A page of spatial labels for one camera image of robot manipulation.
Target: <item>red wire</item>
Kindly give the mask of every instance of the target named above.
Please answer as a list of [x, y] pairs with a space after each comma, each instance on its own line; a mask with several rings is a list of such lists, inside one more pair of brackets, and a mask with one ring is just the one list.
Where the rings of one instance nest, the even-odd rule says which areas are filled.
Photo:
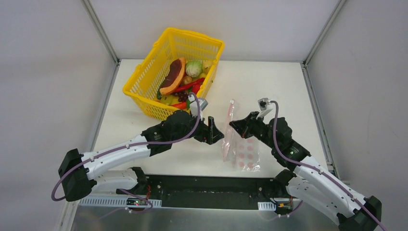
[[149, 199], [150, 198], [150, 193], [151, 193], [150, 185], [147, 186], [147, 190], [148, 190], [148, 192], [146, 193], [146, 199]]

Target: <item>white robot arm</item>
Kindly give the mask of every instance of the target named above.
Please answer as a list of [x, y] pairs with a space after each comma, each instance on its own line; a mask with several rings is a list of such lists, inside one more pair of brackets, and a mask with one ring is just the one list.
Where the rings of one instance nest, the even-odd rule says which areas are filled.
[[[274, 178], [275, 188], [284, 188], [289, 195], [318, 209], [341, 231], [373, 231], [381, 220], [381, 202], [374, 196], [366, 198], [320, 166], [308, 150], [292, 139], [285, 118], [278, 118], [275, 101], [263, 98], [258, 104], [261, 112], [251, 112], [230, 125], [241, 137], [255, 136], [269, 146], [278, 163], [288, 168]], [[275, 118], [265, 124], [264, 116], [272, 111], [273, 104]]]
[[[110, 170], [126, 162], [150, 157], [169, 150], [173, 143], [194, 137], [200, 142], [213, 144], [224, 135], [216, 128], [214, 119], [208, 125], [201, 120], [201, 111], [207, 106], [205, 99], [190, 99], [191, 114], [178, 110], [160, 124], [150, 127], [127, 142], [104, 150], [80, 154], [78, 149], [67, 152], [58, 170], [60, 181], [52, 191], [52, 199], [76, 201], [90, 193], [117, 192], [118, 189], [144, 189], [146, 178], [140, 168]], [[55, 198], [62, 184], [65, 197]]]

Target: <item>cabbage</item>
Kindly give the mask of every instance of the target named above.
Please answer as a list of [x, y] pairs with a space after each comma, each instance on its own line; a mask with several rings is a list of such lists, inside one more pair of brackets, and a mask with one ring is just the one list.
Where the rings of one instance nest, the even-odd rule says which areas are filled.
[[203, 71], [203, 65], [200, 61], [189, 61], [186, 64], [186, 73], [191, 77], [197, 77]]

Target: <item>yellow basket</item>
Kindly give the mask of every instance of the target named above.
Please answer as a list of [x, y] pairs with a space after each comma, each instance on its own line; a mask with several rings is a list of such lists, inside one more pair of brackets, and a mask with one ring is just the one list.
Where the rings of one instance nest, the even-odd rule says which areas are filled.
[[123, 87], [123, 93], [130, 96], [148, 116], [165, 120], [175, 107], [157, 102], [156, 94], [170, 70], [170, 64], [179, 57], [190, 60], [213, 60], [198, 97], [205, 97], [216, 77], [219, 58], [224, 50], [224, 42], [188, 30], [167, 28], [146, 59], [136, 67], [135, 72]]

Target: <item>grapes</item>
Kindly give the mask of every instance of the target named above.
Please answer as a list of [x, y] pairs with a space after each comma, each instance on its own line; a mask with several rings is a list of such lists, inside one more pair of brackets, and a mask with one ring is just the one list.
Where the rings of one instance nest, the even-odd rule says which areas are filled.
[[189, 94], [186, 91], [176, 92], [173, 95], [178, 97], [179, 102], [186, 102], [189, 98]]

